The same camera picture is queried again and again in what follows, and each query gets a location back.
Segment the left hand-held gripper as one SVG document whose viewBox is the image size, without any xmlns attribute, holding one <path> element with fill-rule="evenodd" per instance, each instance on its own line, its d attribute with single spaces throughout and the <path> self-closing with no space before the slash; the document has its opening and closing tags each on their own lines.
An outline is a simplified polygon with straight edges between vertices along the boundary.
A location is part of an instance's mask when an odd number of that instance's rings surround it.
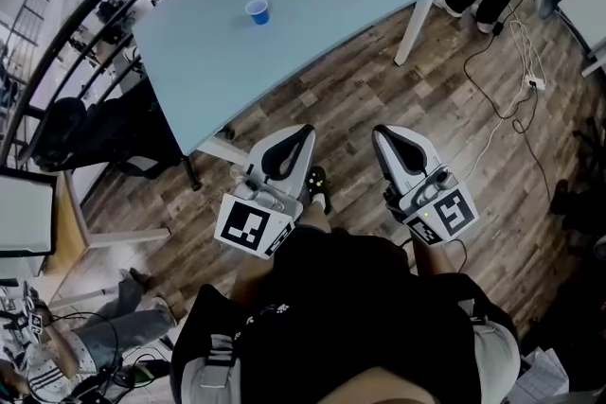
<svg viewBox="0 0 606 404">
<path fill-rule="evenodd" d="M 303 203 L 279 189 L 301 189 L 312 161 L 315 129 L 297 125 L 260 140 L 236 188 L 223 195 L 214 238 L 258 258 L 273 256 L 294 230 Z"/>
</svg>

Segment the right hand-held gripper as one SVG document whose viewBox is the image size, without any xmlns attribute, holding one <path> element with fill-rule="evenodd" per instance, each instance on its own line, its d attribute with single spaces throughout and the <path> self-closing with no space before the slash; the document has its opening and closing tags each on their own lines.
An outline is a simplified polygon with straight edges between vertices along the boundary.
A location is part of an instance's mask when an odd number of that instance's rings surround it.
<svg viewBox="0 0 606 404">
<path fill-rule="evenodd" d="M 464 182 L 441 165 L 425 136 L 394 125 L 378 125 L 372 144 L 385 179 L 386 206 L 394 219 L 426 246 L 458 238 L 477 222 L 477 210 Z M 428 175 L 412 186 L 417 175 Z"/>
</svg>

